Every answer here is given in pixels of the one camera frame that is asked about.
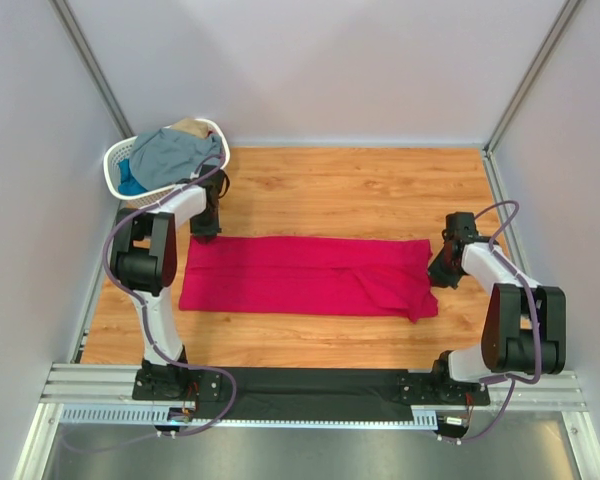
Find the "red t shirt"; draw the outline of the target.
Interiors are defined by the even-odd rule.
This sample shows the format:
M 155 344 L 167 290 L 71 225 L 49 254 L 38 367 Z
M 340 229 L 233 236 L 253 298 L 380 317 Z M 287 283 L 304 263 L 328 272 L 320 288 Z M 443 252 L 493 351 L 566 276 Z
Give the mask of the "red t shirt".
M 428 240 L 303 236 L 191 242 L 183 311 L 332 316 L 438 314 L 427 273 Z

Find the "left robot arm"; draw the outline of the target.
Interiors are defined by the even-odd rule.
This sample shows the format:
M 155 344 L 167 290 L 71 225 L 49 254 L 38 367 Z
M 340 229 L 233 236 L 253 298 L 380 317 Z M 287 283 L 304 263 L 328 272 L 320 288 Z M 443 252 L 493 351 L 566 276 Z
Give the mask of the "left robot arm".
M 143 401 L 194 398 L 197 378 L 175 327 L 171 286 L 178 267 L 176 233 L 189 224 L 191 238 L 205 244 L 221 232 L 219 200 L 230 181 L 219 166 L 206 165 L 189 183 L 142 208 L 124 208 L 105 241 L 103 260 L 111 282 L 129 295 L 138 314 L 144 354 L 132 398 Z

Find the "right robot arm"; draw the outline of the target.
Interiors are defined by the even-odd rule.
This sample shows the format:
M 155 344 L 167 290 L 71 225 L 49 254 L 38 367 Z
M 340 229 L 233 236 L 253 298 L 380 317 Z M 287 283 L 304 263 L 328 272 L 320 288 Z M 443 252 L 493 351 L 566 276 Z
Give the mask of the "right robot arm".
M 489 295 L 478 344 L 442 353 L 433 373 L 450 381 L 506 380 L 535 384 L 560 374 L 566 363 L 566 295 L 519 270 L 495 239 L 479 233 L 475 215 L 446 216 L 443 247 L 428 268 L 436 288 L 457 288 L 471 276 Z

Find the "grey blue shirt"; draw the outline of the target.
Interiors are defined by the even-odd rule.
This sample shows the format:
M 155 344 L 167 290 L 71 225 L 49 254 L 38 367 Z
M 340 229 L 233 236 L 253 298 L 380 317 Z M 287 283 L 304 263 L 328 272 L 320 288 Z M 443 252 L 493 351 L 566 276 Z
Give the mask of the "grey blue shirt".
M 217 165 L 224 155 L 222 138 L 211 133 L 199 138 L 171 128 L 138 135 L 129 155 L 133 178 L 148 191 L 189 179 L 201 163 Z

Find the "bright blue garment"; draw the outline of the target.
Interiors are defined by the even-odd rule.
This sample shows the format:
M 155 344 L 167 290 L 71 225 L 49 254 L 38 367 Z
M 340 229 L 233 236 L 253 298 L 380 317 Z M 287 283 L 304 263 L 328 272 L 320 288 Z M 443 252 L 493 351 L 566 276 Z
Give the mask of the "bright blue garment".
M 147 190 L 132 175 L 128 158 L 125 158 L 118 163 L 118 169 L 120 183 L 117 190 L 121 195 L 136 196 L 147 192 Z

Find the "beige garment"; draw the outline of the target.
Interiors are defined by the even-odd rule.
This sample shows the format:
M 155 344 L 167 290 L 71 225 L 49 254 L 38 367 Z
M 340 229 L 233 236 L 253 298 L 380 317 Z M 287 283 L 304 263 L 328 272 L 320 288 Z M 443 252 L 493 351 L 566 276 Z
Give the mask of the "beige garment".
M 211 127 L 206 121 L 191 117 L 173 123 L 169 128 L 201 139 L 207 138 L 212 132 Z

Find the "white plastic laundry basket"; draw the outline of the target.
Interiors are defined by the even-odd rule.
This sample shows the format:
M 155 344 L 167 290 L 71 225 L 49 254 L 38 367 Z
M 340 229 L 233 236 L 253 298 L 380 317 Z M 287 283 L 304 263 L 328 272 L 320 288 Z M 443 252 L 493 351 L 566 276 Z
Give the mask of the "white plastic laundry basket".
M 121 140 L 102 160 L 109 192 L 141 207 L 203 174 L 225 168 L 231 158 L 228 141 L 214 121 L 185 118 L 173 125 Z

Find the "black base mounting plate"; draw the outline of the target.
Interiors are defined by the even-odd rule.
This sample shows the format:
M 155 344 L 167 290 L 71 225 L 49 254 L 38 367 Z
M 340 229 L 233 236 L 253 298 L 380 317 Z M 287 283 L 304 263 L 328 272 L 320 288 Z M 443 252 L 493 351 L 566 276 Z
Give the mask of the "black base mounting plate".
M 213 418 L 228 411 L 267 414 L 334 415 L 354 419 L 388 418 L 414 406 L 487 406 L 488 390 L 479 384 L 446 380 L 433 372 L 392 369 L 228 367 L 219 372 L 193 370 L 194 413 Z

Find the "right aluminium corner post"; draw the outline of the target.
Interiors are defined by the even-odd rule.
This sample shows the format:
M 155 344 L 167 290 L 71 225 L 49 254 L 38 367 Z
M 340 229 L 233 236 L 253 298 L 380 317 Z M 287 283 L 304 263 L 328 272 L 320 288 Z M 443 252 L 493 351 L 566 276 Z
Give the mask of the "right aluminium corner post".
M 566 0 L 562 3 L 558 14 L 551 23 L 547 34 L 516 87 L 514 94 L 496 123 L 494 130 L 484 144 L 483 153 L 486 156 L 495 153 L 497 147 L 504 138 L 505 133 L 513 123 L 526 98 L 542 75 L 551 56 L 583 4 L 583 0 Z

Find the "aluminium corner post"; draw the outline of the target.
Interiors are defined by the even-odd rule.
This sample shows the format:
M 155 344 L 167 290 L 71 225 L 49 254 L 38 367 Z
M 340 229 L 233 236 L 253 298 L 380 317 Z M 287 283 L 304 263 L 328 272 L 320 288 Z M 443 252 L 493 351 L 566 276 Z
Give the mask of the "aluminium corner post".
M 497 147 L 504 138 L 505 133 L 513 123 L 526 98 L 542 75 L 551 56 L 583 4 L 583 0 L 566 0 L 562 3 L 558 14 L 551 23 L 547 34 L 516 87 L 514 94 L 496 123 L 494 130 L 484 144 L 483 153 L 486 156 L 495 153 Z
M 133 129 L 71 8 L 70 2 L 66 0 L 50 0 L 49 4 L 58 17 L 88 76 L 103 100 L 116 129 L 124 138 L 133 136 Z

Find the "aluminium frame rail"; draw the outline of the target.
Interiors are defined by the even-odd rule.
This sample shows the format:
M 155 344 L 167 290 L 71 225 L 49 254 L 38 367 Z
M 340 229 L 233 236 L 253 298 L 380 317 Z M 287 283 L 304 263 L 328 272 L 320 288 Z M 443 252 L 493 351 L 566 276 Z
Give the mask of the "aluminium frame rail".
M 81 361 L 101 295 L 105 273 L 98 265 L 78 316 L 78 330 L 70 344 L 68 361 L 54 363 L 47 374 L 40 400 L 22 447 L 15 479 L 41 479 L 53 454 L 61 415 L 67 405 L 131 402 L 130 365 L 96 365 Z

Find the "left aluminium corner post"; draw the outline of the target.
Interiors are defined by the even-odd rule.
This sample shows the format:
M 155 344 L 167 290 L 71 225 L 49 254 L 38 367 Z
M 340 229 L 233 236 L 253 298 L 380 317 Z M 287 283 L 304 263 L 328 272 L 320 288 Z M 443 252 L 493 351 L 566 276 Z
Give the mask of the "left aluminium corner post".
M 133 136 L 133 129 L 71 8 L 70 2 L 66 0 L 50 0 L 49 4 L 58 17 L 88 76 L 103 100 L 116 129 L 124 138 Z

